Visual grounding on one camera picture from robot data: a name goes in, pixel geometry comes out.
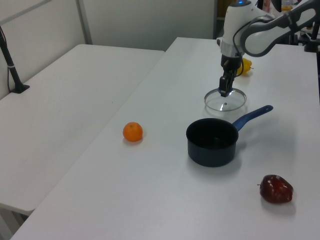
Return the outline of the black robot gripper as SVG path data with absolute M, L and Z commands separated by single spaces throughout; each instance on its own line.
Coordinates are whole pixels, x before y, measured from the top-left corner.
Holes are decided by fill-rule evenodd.
M 221 63 L 222 69 L 228 76 L 221 76 L 219 79 L 219 92 L 222 97 L 227 97 L 233 89 L 233 82 L 237 76 L 238 69 L 242 66 L 243 59 L 239 56 L 229 57 L 222 55 Z

